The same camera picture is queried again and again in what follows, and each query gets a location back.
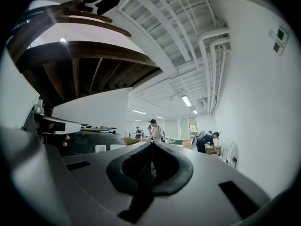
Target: ceiling light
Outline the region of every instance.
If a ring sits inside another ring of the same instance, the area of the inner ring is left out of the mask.
[[[181,98],[182,98],[182,100],[185,102],[185,104],[186,104],[187,106],[191,106],[191,104],[190,104],[190,102],[189,102],[187,96],[182,96]]]
[[[146,113],[144,113],[144,112],[141,112],[141,111],[135,111],[135,110],[132,110],[133,112],[137,112],[137,113],[140,113],[140,114],[145,114],[146,115]]]

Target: man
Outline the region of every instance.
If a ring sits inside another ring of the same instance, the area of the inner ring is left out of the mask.
[[[150,124],[153,127],[153,129],[151,130],[152,139],[154,141],[159,141],[159,142],[165,141],[164,131],[160,126],[158,126],[157,121],[155,119],[152,119],[150,121]]]
[[[197,148],[198,152],[200,153],[206,153],[206,146],[205,144],[209,142],[210,146],[213,147],[214,151],[219,155],[219,150],[216,149],[214,142],[213,142],[213,137],[209,134],[206,134],[202,139],[197,141]]]
[[[136,139],[141,140],[141,130],[139,129],[139,126],[136,127]]]

